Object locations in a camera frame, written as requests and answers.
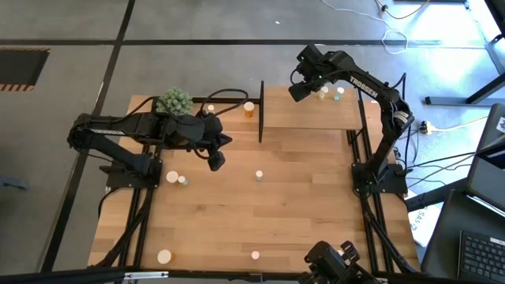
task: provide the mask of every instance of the wooden table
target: wooden table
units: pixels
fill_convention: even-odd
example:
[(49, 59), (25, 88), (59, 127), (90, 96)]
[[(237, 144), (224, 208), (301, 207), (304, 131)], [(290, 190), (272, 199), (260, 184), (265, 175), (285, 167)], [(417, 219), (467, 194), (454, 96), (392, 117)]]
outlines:
[[(336, 114), (344, 118), (326, 124), (285, 125), (286, 115), (277, 115), (290, 106), (275, 110), (269, 99), (287, 96), (287, 88), (266, 88), (263, 143), (258, 143), (258, 117), (246, 118), (242, 108), (220, 116), (223, 132), (233, 142), (223, 147), (226, 164), (211, 172), (194, 153), (163, 151), (163, 176), (155, 190), (149, 217), (143, 268), (192, 271), (302, 272), (308, 266), (303, 257), (315, 243), (325, 240), (336, 248), (352, 241), (361, 252), (360, 264), (369, 268), (363, 217), (358, 198), (352, 193), (350, 165), (353, 154), (342, 128), (360, 129), (356, 93), (350, 89), (342, 103), (334, 103)], [(146, 96), (134, 95), (129, 111)], [(307, 98), (308, 104), (323, 106), (326, 101)], [(216, 111), (229, 105), (217, 104)], [(380, 139), (380, 110), (366, 103), (372, 147)], [(148, 111), (144, 106), (140, 111)], [(303, 116), (303, 112), (291, 114)], [(140, 152), (141, 146), (121, 138), (120, 145)], [(189, 184), (170, 185), (164, 178), (176, 170)], [(255, 172), (264, 179), (257, 182)], [(394, 195), (382, 195), (387, 231), (407, 261), (419, 268), (406, 206)], [(132, 198), (131, 189), (122, 189), (103, 205), (89, 264), (100, 261), (125, 229)], [(132, 263), (132, 241), (128, 263)], [(382, 252), (376, 239), (380, 268)], [(157, 254), (169, 249), (174, 258), (159, 264)], [(253, 260), (251, 252), (260, 252)]]

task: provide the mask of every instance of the computer monitor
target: computer monitor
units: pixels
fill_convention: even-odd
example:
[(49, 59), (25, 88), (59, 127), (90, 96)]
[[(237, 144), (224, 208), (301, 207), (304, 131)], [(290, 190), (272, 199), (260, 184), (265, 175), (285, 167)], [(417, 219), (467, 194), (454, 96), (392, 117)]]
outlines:
[(470, 167), (468, 192), (505, 211), (505, 106), (495, 104)]

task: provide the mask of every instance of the white bottle cap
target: white bottle cap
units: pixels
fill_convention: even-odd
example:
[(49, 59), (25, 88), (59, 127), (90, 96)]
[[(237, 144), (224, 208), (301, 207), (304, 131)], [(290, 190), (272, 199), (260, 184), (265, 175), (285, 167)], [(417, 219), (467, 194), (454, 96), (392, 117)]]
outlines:
[(172, 260), (172, 252), (168, 249), (160, 250), (158, 252), (158, 262), (161, 264), (167, 264)]
[(166, 180), (169, 183), (175, 183), (177, 179), (179, 178), (179, 174), (175, 170), (171, 170), (166, 174)]
[(251, 102), (244, 103), (244, 109), (247, 111), (254, 110), (254, 103)]
[(251, 257), (253, 260), (257, 260), (260, 258), (260, 252), (254, 251), (251, 253)]

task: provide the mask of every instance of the gray floor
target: gray floor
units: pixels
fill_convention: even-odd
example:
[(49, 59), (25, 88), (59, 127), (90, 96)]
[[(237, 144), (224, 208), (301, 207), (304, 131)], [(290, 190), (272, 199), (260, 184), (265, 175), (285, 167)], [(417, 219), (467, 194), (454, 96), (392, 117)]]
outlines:
[[(379, 15), (373, 0), (328, 1), (341, 8)], [(397, 14), (415, 7), (395, 3), (387, 1)], [(474, 3), (476, 9), (472, 13), (488, 21), (481, 2)], [(126, 4), (127, 0), (2, 0), (0, 38), (113, 39)], [(452, 47), (464, 47), (468, 42), (481, 40), (474, 16), (461, 5), (430, 4), (404, 21), (385, 16), (384, 19), (406, 31), (410, 39), (443, 40)], [(380, 39), (385, 30), (378, 21), (336, 12), (318, 1), (139, 0), (126, 38)], [(219, 88), (244, 88), (251, 96), (258, 96), (260, 80), (266, 84), (289, 83), (288, 76), (302, 48), (123, 47), (103, 114), (122, 115), (132, 94), (161, 95), (173, 86), (194, 96)], [(468, 96), (498, 75), (482, 47), (410, 48), (398, 55), (387, 54), (382, 47), (321, 49), (345, 50), (361, 68), (381, 80), (395, 82), (407, 72), (406, 99), (416, 123), (429, 120), (438, 128), (479, 118), (488, 109), (426, 106), (422, 103), (425, 96)], [(76, 156), (68, 148), (66, 135), (73, 119), (93, 108), (110, 52), (110, 47), (52, 47), (34, 92), (0, 92), (0, 173), (24, 179), (32, 186), (27, 192), (4, 188), (0, 192), (2, 275), (37, 270)], [(505, 97), (505, 93), (496, 96)], [(474, 150), (482, 126), (480, 123), (450, 133), (420, 135), (419, 144), (416, 143), (417, 162)], [(402, 151), (404, 143), (398, 142)], [(413, 153), (411, 146), (410, 163)], [(55, 269), (82, 268), (87, 263), (97, 223), (96, 208), (105, 182), (104, 174), (98, 170), (100, 164), (88, 160)], [(432, 171), (415, 170), (410, 176), (424, 177)], [(468, 167), (446, 171), (431, 179), (450, 182), (464, 177), (467, 171)], [(438, 186), (420, 183), (412, 190), (419, 193)]]

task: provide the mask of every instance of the mounting plate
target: mounting plate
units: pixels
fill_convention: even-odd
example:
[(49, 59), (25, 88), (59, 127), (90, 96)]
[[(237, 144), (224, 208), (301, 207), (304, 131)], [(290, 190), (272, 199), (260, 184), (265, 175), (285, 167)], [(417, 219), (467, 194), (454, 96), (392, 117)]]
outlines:
[(377, 183), (368, 183), (363, 178), (363, 163), (356, 163), (353, 167), (354, 190), (358, 192), (378, 192), (378, 193), (407, 193), (407, 183), (401, 165), (388, 164), (387, 172), (382, 180)]
[(100, 169), (109, 175), (107, 187), (132, 188), (132, 189), (155, 189), (158, 188), (161, 177), (163, 161), (152, 159), (149, 166), (149, 174), (140, 176), (131, 170), (127, 170), (123, 164), (113, 161), (110, 166), (101, 166)]

